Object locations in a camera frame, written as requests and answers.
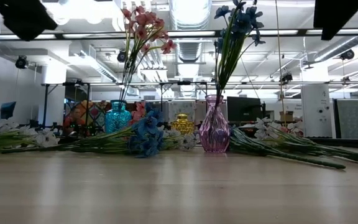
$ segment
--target pink flower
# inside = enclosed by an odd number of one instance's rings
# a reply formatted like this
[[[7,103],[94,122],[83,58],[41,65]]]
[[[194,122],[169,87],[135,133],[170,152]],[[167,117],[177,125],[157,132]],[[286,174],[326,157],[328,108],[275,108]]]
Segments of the pink flower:
[[[172,40],[169,40],[161,46],[161,50],[163,50],[163,54],[169,54],[171,53],[171,49],[175,49],[176,47],[177,45],[174,44]]]
[[[136,29],[136,35],[140,39],[147,39],[147,30],[144,26],[138,26]]]
[[[135,16],[135,20],[140,26],[146,26],[147,17],[145,14],[139,14],[139,15]]]
[[[165,22],[163,19],[156,19],[155,20],[155,27],[159,28],[159,27],[163,27],[165,25]]]
[[[150,44],[143,45],[142,49],[140,50],[142,53],[147,52],[150,49]]]
[[[154,22],[154,20],[156,20],[157,15],[154,12],[146,12],[145,13],[146,17],[147,17],[147,21],[150,22],[150,24],[152,24]]]
[[[127,19],[131,19],[131,12],[128,9],[121,9],[123,15],[125,16],[125,18]]]
[[[136,9],[135,9],[135,11],[136,11],[138,14],[144,13],[144,8],[143,8],[143,6],[137,6]]]

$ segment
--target black object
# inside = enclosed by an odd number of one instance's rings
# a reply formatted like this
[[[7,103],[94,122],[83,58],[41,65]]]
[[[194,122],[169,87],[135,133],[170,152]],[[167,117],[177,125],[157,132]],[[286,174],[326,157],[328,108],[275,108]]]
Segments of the black object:
[[[15,110],[16,102],[3,103],[1,105],[0,118],[8,119],[13,117],[13,111]]]
[[[124,63],[125,62],[125,50],[120,50],[117,56],[118,62]]]
[[[262,119],[259,98],[227,97],[227,118],[232,121],[256,121]]]
[[[27,69],[29,67],[29,61],[26,56],[19,56],[15,63],[16,68],[18,69]]]
[[[331,40],[357,11],[358,0],[316,0],[313,26],[323,29],[321,40]]]
[[[339,56],[340,59],[342,60],[350,60],[350,59],[353,59],[354,58],[354,51],[352,49],[346,51],[346,52],[343,52],[340,56]]]
[[[34,40],[44,30],[55,30],[57,24],[39,0],[0,0],[4,25],[25,41]]]

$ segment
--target table surface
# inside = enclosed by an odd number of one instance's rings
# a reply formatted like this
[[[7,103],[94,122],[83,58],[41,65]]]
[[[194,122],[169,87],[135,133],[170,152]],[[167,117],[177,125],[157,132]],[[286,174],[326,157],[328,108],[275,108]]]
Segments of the table surface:
[[[0,155],[0,223],[357,223],[358,164],[170,151]]]

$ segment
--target vase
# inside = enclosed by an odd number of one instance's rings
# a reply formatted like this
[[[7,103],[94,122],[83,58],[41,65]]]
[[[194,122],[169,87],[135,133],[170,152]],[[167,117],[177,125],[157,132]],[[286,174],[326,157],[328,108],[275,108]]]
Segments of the vase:
[[[124,100],[111,101],[111,110],[106,112],[106,133],[114,133],[128,125],[132,116],[131,112],[125,110],[126,104]]]
[[[177,120],[171,123],[171,127],[180,131],[182,135],[194,132],[194,122],[188,121],[185,113],[178,114]]]
[[[208,112],[200,127],[200,140],[206,152],[226,152],[230,141],[230,127],[220,109],[223,96],[216,105],[216,95],[206,97]]]

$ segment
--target ceiling duct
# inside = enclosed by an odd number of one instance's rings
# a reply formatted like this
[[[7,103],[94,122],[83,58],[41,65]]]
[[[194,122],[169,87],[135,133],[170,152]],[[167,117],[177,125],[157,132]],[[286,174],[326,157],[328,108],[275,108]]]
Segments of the ceiling duct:
[[[169,4],[173,30],[207,29],[212,0],[170,0]],[[178,61],[188,63],[177,65],[179,75],[186,78],[195,78],[200,69],[200,65],[191,63],[200,59],[203,44],[196,42],[199,38],[193,40],[195,43],[178,43],[176,50]]]
[[[310,55],[311,61],[303,62],[304,65],[311,65],[313,63],[319,63],[333,58],[337,55],[342,54],[350,50],[351,48],[358,45],[358,36],[356,37],[343,37],[332,45],[326,47],[319,52]]]

